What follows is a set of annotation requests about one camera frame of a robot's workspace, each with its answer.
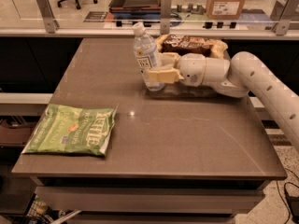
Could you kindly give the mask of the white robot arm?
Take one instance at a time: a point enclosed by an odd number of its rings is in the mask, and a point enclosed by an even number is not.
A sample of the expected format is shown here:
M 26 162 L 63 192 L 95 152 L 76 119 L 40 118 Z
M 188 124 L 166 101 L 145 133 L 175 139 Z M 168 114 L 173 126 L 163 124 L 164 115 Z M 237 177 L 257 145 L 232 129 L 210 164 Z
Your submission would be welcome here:
M 195 53 L 164 56 L 166 65 L 146 72 L 149 80 L 167 84 L 180 82 L 189 87 L 208 86 L 219 94 L 234 98 L 251 92 L 299 151 L 299 96 L 258 57 L 246 51 L 238 52 L 230 60 Z

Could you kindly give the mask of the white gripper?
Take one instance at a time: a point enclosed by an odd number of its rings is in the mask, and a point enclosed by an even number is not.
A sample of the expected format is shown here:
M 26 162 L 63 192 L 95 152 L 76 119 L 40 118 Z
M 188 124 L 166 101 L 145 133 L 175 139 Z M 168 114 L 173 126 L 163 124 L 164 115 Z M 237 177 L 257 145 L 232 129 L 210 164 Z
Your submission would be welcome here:
M 162 66 L 175 67 L 178 63 L 178 70 L 149 70 L 148 78 L 153 81 L 173 84 L 181 82 L 185 86 L 198 87 L 204 76 L 206 57 L 202 54 L 188 53 L 180 58 L 176 52 L 160 53 Z

